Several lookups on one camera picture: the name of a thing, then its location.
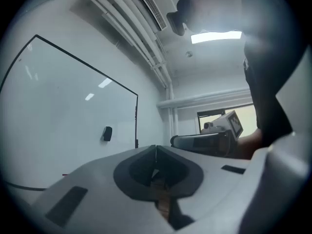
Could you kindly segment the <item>ceiling light panel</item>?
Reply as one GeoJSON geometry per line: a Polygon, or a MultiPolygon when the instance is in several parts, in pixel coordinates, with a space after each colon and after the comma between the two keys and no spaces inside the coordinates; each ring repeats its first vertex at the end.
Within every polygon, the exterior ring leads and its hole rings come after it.
{"type": "Polygon", "coordinates": [[[241,39],[241,31],[229,31],[229,32],[206,32],[195,34],[191,36],[192,44],[214,41],[214,40],[226,40],[226,39],[241,39]]]}

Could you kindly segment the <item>white ceiling air vent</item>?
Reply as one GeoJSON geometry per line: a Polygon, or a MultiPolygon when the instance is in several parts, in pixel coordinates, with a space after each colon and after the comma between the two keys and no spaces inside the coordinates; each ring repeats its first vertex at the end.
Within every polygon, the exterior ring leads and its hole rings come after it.
{"type": "Polygon", "coordinates": [[[154,0],[139,0],[154,21],[156,28],[162,31],[167,28],[166,21],[154,0]]]}

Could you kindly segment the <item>person in dark shirt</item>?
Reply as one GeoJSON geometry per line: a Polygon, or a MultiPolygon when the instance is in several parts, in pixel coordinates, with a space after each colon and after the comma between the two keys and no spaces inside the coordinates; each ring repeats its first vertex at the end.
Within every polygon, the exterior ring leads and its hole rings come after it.
{"type": "Polygon", "coordinates": [[[307,0],[242,0],[244,72],[263,146],[292,131],[276,94],[291,76],[310,35],[307,0]]]}

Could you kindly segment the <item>dark-framed window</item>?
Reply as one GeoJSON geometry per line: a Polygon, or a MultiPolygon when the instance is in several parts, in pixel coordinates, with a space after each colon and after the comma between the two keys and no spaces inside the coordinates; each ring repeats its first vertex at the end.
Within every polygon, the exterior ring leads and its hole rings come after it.
{"type": "Polygon", "coordinates": [[[240,137],[246,137],[252,134],[257,129],[255,108],[253,104],[249,104],[239,107],[198,112],[197,118],[199,124],[199,132],[201,133],[201,130],[204,129],[205,123],[211,122],[231,111],[236,112],[240,123],[242,124],[243,132],[240,137]]]}

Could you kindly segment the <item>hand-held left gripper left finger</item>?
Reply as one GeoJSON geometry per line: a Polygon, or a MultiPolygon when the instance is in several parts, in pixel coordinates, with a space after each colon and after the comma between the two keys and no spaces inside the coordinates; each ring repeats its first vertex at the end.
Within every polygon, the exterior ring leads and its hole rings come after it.
{"type": "Polygon", "coordinates": [[[116,185],[116,166],[155,146],[92,160],[46,189],[32,205],[45,234],[170,234],[154,202],[133,200],[116,185]]]}

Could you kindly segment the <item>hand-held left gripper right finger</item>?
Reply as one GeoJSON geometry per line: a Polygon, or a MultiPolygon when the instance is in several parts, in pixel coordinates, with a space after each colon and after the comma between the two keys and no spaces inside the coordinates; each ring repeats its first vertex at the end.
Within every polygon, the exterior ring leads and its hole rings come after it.
{"type": "Polygon", "coordinates": [[[178,230],[201,219],[232,192],[250,163],[157,146],[156,164],[164,179],[157,205],[168,211],[156,211],[156,230],[178,230]]]}

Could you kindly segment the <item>bundle of white pipes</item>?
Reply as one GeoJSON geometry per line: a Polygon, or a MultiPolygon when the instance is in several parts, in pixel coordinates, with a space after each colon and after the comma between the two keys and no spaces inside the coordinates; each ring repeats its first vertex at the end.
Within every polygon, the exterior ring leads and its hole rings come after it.
{"type": "Polygon", "coordinates": [[[164,87],[166,98],[173,99],[172,79],[167,69],[163,46],[133,0],[90,1],[103,12],[103,17],[145,59],[164,87]]]}

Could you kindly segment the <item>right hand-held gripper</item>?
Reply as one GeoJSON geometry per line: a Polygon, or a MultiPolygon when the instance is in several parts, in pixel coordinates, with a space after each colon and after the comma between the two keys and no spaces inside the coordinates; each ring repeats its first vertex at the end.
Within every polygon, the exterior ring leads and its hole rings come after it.
{"type": "Polygon", "coordinates": [[[200,131],[202,135],[173,136],[170,144],[193,153],[231,157],[242,132],[242,124],[235,110],[232,110],[213,121],[205,122],[200,131]]]}

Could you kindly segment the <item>white black device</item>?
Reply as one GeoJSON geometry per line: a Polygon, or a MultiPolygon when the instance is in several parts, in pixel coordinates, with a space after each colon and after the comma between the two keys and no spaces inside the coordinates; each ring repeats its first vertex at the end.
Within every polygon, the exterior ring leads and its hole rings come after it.
{"type": "Polygon", "coordinates": [[[110,126],[104,127],[101,140],[109,142],[112,138],[112,131],[113,131],[112,127],[110,126]]]}

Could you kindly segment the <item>black-framed whiteboard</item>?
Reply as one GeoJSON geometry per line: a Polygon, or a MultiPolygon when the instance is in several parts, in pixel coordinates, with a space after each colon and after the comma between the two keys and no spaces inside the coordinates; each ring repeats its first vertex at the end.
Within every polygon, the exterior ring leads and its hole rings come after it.
{"type": "Polygon", "coordinates": [[[138,95],[41,36],[0,85],[0,170],[9,185],[43,190],[83,164],[137,147],[138,95]],[[112,127],[109,142],[101,140],[112,127]]]}

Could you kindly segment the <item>thick white pipe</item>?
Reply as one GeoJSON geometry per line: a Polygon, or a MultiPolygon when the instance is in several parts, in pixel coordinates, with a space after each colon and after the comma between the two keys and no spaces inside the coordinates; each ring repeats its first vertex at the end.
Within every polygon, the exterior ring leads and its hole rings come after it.
{"type": "Polygon", "coordinates": [[[224,101],[225,99],[244,98],[250,97],[251,92],[247,88],[240,88],[234,90],[224,90],[219,92],[211,92],[206,94],[194,95],[190,97],[175,98],[161,101],[157,104],[160,109],[165,108],[181,108],[193,105],[200,105],[203,103],[215,102],[218,100],[224,101]]]}

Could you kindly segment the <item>person's right forearm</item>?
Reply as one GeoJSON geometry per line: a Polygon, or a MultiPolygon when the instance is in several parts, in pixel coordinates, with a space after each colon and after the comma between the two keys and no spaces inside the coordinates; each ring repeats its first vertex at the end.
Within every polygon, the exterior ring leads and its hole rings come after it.
{"type": "Polygon", "coordinates": [[[243,159],[251,159],[254,152],[262,147],[262,131],[256,129],[252,134],[240,137],[237,141],[237,150],[243,159]]]}

